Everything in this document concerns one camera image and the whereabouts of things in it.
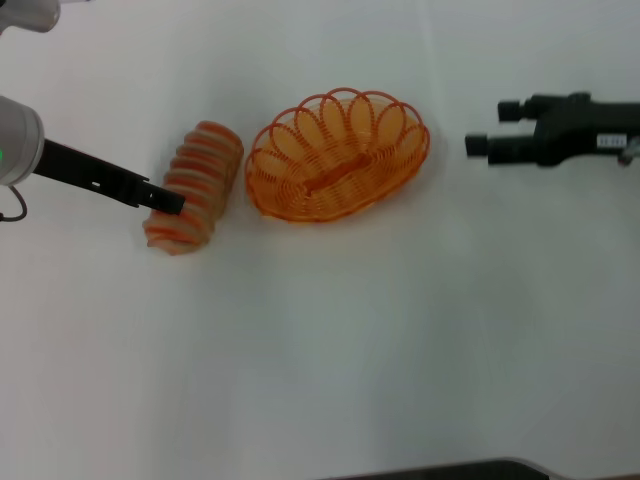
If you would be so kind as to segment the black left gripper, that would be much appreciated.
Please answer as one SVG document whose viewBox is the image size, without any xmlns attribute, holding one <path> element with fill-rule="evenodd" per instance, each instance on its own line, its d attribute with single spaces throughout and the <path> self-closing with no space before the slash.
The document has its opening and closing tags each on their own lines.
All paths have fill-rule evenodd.
<svg viewBox="0 0 640 480">
<path fill-rule="evenodd" d="M 167 214 L 180 215 L 185 197 L 147 182 L 147 178 L 46 140 L 34 173 L 64 184 L 92 191 L 124 203 Z"/>
</svg>

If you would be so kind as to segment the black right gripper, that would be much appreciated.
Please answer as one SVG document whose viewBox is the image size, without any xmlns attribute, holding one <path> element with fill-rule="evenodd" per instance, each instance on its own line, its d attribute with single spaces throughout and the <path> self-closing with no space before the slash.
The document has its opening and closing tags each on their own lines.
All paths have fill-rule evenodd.
<svg viewBox="0 0 640 480">
<path fill-rule="evenodd" d="M 555 167 L 578 156 L 615 157 L 630 165 L 639 158 L 639 104 L 596 102 L 589 93 L 566 97 L 534 95 L 522 102 L 500 101 L 500 122 L 536 122 L 532 136 L 465 136 L 468 158 L 489 165 L 537 164 Z"/>
</svg>

